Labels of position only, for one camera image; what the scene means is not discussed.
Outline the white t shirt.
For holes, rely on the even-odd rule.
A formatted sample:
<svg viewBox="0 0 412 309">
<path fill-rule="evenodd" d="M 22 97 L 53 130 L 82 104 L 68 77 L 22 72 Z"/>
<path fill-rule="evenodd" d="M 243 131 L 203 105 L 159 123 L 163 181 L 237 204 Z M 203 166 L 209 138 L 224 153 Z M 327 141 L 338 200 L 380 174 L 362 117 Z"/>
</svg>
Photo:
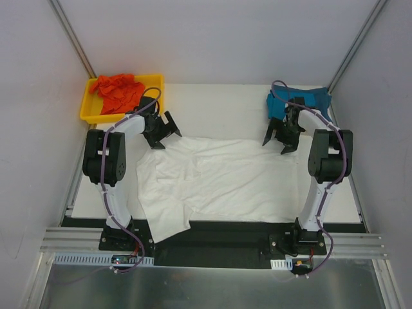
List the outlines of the white t shirt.
<svg viewBox="0 0 412 309">
<path fill-rule="evenodd" d="M 192 220 L 293 220 L 300 211 L 298 160 L 272 142 L 174 138 L 137 161 L 138 199 L 152 238 L 189 230 Z"/>
</svg>

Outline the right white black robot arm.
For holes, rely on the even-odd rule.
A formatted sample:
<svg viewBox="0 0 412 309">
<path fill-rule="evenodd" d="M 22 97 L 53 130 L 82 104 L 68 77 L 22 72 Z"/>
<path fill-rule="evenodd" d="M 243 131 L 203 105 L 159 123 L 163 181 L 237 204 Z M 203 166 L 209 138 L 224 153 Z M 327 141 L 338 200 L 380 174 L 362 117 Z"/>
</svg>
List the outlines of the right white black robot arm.
<svg viewBox="0 0 412 309">
<path fill-rule="evenodd" d="M 284 146 L 282 155 L 293 153 L 299 145 L 301 133 L 312 137 L 307 169 L 311 176 L 305 205 L 295 219 L 289 235 L 279 240 L 295 253 L 304 254 L 323 241 L 323 221 L 335 188 L 351 173 L 353 133 L 340 129 L 328 121 L 319 110 L 306 106 L 303 97 L 287 101 L 285 118 L 270 119 L 263 145 L 272 138 Z"/>
</svg>

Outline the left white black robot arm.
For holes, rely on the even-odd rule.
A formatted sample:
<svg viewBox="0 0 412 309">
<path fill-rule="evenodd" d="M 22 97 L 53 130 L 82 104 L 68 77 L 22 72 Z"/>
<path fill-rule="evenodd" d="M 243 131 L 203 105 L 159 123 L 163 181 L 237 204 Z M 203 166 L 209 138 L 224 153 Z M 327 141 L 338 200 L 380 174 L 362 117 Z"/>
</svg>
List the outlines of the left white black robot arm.
<svg viewBox="0 0 412 309">
<path fill-rule="evenodd" d="M 98 246 L 100 250 L 134 249 L 138 252 L 143 249 L 127 208 L 126 141 L 143 135 L 151 149 L 164 149 L 164 138 L 181 135 L 170 112 L 166 111 L 165 117 L 166 122 L 160 116 L 158 99 L 143 95 L 139 104 L 110 128 L 90 129 L 87 133 L 82 172 L 96 186 L 107 214 Z"/>
</svg>

